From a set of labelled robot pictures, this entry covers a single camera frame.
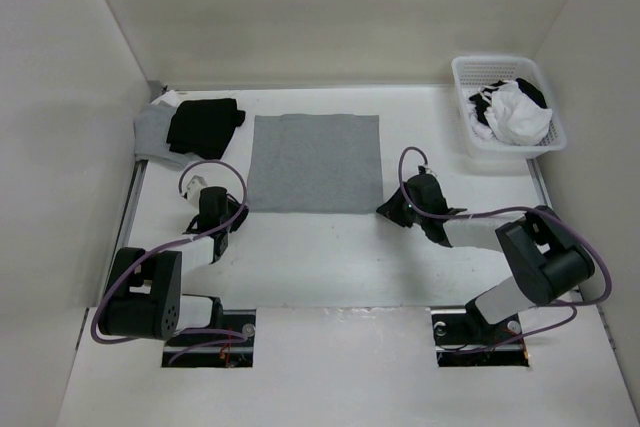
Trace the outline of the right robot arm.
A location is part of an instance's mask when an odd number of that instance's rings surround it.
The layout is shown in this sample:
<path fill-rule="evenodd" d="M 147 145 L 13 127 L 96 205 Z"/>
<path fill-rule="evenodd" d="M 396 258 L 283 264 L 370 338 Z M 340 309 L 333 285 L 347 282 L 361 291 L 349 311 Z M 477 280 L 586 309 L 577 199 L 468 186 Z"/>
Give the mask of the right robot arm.
<path fill-rule="evenodd" d="M 552 209 L 540 206 L 521 216 L 472 215 L 449 206 L 436 177 L 424 170 L 402 183 L 376 213 L 402 228 L 419 226 L 439 246 L 491 250 L 506 260 L 511 276 L 467 302 L 457 325 L 434 322 L 441 345 L 455 343 L 449 328 L 462 335 L 461 344 L 486 343 L 520 312 L 557 305 L 595 274 L 586 248 Z"/>

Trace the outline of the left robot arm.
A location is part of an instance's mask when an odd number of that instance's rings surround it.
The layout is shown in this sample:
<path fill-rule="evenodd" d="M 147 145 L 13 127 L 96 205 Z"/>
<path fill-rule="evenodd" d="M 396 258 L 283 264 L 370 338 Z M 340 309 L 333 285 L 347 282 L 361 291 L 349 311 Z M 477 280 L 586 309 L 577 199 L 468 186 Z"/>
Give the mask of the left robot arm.
<path fill-rule="evenodd" d="M 249 209 L 223 187 L 202 188 L 196 198 L 198 212 L 178 239 L 149 250 L 118 250 L 92 321 L 97 342 L 168 341 L 183 332 L 206 346 L 221 340 L 221 301 L 186 294 L 183 278 L 221 259 Z"/>

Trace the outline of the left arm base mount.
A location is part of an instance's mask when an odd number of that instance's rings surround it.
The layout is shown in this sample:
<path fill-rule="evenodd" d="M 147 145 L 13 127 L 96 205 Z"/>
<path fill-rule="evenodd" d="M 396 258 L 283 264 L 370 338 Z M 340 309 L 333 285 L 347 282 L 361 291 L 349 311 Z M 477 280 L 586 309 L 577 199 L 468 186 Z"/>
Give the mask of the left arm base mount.
<path fill-rule="evenodd" d="M 255 310 L 224 310 L 209 329 L 223 333 L 181 333 L 165 343 L 163 368 L 251 368 L 257 316 Z"/>

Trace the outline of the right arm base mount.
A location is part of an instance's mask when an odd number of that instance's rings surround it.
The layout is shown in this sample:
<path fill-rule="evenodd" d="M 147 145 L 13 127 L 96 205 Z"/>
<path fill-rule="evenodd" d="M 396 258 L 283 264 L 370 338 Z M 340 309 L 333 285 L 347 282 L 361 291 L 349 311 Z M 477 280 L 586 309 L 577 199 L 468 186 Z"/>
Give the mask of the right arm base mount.
<path fill-rule="evenodd" d="M 433 309 L 432 331 L 436 361 L 441 368 L 528 367 L 518 315 L 497 324 L 478 323 L 464 307 Z"/>

